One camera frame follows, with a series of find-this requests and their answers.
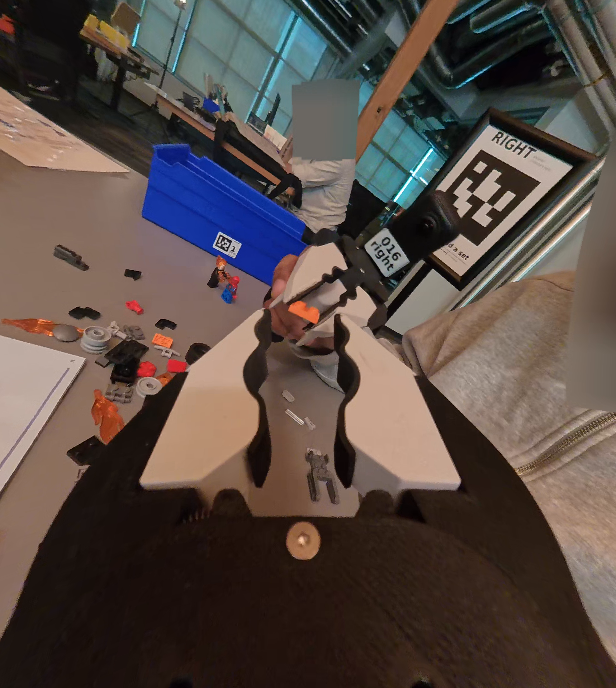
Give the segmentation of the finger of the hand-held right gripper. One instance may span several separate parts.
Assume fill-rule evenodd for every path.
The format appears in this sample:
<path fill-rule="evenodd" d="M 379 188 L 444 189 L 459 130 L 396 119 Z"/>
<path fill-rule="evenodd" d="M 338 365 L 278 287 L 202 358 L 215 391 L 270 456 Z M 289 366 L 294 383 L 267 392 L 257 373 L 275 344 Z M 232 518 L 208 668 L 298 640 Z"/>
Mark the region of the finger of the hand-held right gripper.
<path fill-rule="evenodd" d="M 284 304 L 345 305 L 349 292 L 342 277 L 348 269 L 337 243 L 309 246 L 289 275 Z"/>
<path fill-rule="evenodd" d="M 361 327 L 367 326 L 377 309 L 376 303 L 363 287 L 356 286 L 348 290 L 340 279 L 323 281 L 297 300 L 318 311 L 318 322 L 304 328 L 304 334 L 296 342 L 298 346 L 333 339 L 338 315 L 349 317 Z"/>

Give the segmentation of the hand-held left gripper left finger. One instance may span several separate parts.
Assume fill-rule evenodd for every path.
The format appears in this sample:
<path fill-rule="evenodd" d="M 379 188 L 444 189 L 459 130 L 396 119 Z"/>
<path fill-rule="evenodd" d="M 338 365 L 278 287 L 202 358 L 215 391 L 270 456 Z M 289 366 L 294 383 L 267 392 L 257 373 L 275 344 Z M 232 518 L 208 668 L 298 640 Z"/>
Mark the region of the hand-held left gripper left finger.
<path fill-rule="evenodd" d="M 271 315 L 261 309 L 189 367 L 142 488 L 194 488 L 201 500 L 214 500 L 226 489 L 247 495 L 263 487 L 271 438 L 260 390 L 270 345 Z"/>

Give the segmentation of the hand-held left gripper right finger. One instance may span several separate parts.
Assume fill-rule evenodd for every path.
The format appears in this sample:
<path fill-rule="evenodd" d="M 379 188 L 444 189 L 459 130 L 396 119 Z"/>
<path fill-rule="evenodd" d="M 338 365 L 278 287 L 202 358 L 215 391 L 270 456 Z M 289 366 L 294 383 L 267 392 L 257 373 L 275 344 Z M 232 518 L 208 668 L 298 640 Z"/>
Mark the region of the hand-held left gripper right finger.
<path fill-rule="evenodd" d="M 337 315 L 338 408 L 333 465 L 359 495 L 456 491 L 458 471 L 413 371 L 352 319 Z"/>

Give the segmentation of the grey lego plate assembly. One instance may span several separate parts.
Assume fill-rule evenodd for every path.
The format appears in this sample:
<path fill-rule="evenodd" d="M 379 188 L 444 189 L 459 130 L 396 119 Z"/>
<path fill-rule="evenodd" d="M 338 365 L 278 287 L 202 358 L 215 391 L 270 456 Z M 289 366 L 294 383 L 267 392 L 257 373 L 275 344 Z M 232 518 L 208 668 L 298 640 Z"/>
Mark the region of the grey lego plate assembly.
<path fill-rule="evenodd" d="M 307 473 L 307 486 L 309 496 L 313 503 L 321 500 L 321 485 L 327 488 L 330 503 L 338 505 L 340 497 L 335 483 L 335 477 L 330 469 L 330 458 L 327 454 L 317 449 L 307 448 L 305 460 L 309 465 Z"/>

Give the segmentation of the instruction booklet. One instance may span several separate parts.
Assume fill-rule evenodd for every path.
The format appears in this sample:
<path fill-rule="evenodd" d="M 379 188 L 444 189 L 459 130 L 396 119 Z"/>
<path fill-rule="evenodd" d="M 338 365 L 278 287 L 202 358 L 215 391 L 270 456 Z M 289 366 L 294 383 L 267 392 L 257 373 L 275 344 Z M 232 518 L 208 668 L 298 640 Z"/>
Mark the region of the instruction booklet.
<path fill-rule="evenodd" d="M 85 364 L 76 352 L 0 335 L 0 495 Z"/>

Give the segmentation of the light grey lego wheel hub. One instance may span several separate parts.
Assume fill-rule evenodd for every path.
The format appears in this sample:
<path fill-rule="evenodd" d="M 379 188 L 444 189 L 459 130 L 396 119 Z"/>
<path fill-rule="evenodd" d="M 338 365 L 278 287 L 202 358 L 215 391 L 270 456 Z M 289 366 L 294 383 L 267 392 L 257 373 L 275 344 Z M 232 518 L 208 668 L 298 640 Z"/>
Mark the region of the light grey lego wheel hub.
<path fill-rule="evenodd" d="M 112 336 L 109 329 L 99 326 L 88 327 L 83 331 L 80 348 L 89 354 L 102 355 L 109 349 Z"/>

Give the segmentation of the transparent orange lego flame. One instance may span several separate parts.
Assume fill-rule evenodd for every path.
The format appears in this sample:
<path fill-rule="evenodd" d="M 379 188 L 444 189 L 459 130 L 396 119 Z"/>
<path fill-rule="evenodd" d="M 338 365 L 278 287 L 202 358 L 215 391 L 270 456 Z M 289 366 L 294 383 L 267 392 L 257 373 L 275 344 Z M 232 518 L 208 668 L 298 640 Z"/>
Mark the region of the transparent orange lego flame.
<path fill-rule="evenodd" d="M 28 318 L 28 319 L 1 319 L 1 323 L 4 325 L 10 325 L 16 328 L 19 328 L 23 331 L 26 331 L 31 334 L 43 334 L 45 336 L 51 336 L 52 330 L 56 324 L 59 324 L 58 322 L 54 321 L 49 321 L 45 319 L 36 319 L 36 318 Z"/>

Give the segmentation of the dark grey lego piece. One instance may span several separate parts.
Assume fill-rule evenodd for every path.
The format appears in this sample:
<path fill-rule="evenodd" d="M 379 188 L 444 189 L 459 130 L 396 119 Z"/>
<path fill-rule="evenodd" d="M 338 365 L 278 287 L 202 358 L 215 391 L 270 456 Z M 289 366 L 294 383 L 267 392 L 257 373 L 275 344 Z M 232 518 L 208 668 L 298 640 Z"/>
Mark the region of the dark grey lego piece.
<path fill-rule="evenodd" d="M 85 272 L 90 269 L 89 265 L 82 259 L 81 255 L 64 245 L 56 245 L 53 249 L 53 256 L 80 271 Z"/>

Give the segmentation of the person's right hand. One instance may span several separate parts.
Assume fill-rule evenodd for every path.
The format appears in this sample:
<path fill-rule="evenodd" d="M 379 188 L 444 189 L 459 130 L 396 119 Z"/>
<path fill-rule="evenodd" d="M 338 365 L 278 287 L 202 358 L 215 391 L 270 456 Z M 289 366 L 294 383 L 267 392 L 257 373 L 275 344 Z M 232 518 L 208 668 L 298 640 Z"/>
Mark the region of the person's right hand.
<path fill-rule="evenodd" d="M 305 322 L 302 318 L 290 313 L 284 302 L 272 305 L 283 295 L 286 282 L 291 277 L 298 256 L 286 255 L 274 270 L 269 295 L 263 302 L 263 307 L 271 314 L 271 329 L 277 336 L 298 342 L 304 337 Z"/>

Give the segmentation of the person's grey clothing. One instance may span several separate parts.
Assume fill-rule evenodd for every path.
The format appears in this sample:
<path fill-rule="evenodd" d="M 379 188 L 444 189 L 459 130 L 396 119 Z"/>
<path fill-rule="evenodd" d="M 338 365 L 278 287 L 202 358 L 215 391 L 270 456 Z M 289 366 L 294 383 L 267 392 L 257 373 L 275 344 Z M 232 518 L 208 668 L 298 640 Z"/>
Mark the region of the person's grey clothing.
<path fill-rule="evenodd" d="M 616 663 L 616 411 L 573 407 L 573 271 L 506 284 L 403 336 L 423 373 L 527 484 Z"/>

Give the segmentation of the blue plastic bin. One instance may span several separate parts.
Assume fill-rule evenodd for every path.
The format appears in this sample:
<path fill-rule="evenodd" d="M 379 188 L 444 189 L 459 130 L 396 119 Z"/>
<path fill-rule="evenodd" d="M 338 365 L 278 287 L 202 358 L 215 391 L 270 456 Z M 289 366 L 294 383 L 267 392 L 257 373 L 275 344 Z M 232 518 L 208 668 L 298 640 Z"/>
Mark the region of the blue plastic bin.
<path fill-rule="evenodd" d="M 185 144 L 154 146 L 141 214 L 266 284 L 307 247 L 300 219 Z"/>

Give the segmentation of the background desk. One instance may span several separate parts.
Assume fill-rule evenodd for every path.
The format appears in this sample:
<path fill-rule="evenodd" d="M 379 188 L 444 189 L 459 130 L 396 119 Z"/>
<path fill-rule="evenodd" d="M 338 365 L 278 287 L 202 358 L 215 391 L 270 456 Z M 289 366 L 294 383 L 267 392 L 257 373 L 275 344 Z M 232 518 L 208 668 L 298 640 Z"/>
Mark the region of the background desk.
<path fill-rule="evenodd" d="M 155 104 L 159 108 L 165 108 L 172 116 L 186 122 L 192 128 L 196 129 L 200 134 L 204 135 L 208 140 L 214 143 L 214 136 L 216 127 L 208 123 L 200 116 L 197 116 L 193 111 L 187 109 L 182 104 L 179 104 L 174 99 L 171 99 L 162 89 L 156 87 L 150 82 L 145 83 L 145 87 L 150 89 L 155 94 Z M 246 156 L 242 151 L 236 149 L 229 142 L 221 141 L 221 149 L 227 151 L 234 156 L 239 162 L 251 168 L 255 173 L 259 174 L 268 184 L 277 186 L 281 182 L 281 177 L 277 177 L 270 171 L 264 169 L 260 164 L 257 164 L 251 158 Z"/>
<path fill-rule="evenodd" d="M 98 20 L 93 14 L 87 16 L 80 31 L 80 38 L 90 47 L 100 49 L 117 69 L 109 103 L 114 111 L 119 109 L 123 86 L 128 74 L 143 79 L 159 75 L 157 70 L 149 67 L 143 58 L 131 49 L 130 42 L 125 36 L 111 25 Z"/>

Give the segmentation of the black tripod stand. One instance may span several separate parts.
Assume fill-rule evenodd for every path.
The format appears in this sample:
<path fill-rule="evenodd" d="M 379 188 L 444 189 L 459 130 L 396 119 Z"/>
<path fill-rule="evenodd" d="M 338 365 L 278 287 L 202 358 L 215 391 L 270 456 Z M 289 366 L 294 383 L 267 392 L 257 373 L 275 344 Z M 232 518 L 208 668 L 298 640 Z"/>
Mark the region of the black tripod stand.
<path fill-rule="evenodd" d="M 192 1 L 149 1 L 150 17 L 148 24 L 151 33 L 152 54 L 161 62 L 157 93 L 164 93 L 164 85 L 172 57 L 180 43 L 179 34 L 185 33 Z"/>

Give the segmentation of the printed white sheet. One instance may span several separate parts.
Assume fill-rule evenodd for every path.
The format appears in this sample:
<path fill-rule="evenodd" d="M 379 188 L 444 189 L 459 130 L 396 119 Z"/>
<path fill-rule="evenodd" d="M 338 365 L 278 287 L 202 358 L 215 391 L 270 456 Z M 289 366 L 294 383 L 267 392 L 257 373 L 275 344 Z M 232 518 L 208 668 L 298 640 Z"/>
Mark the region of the printed white sheet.
<path fill-rule="evenodd" d="M 27 167 L 87 173 L 128 169 L 0 87 L 0 150 Z"/>

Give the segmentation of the wooden post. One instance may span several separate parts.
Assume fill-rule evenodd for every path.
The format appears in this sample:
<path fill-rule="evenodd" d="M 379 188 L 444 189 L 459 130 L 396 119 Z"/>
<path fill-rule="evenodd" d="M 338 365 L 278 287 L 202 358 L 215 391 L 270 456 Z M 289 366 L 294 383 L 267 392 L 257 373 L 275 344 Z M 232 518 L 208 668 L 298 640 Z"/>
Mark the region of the wooden post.
<path fill-rule="evenodd" d="M 456 5 L 456 1 L 427 1 L 425 3 L 358 116 L 356 162 L 361 159 L 367 147 L 372 143 L 375 134 Z"/>

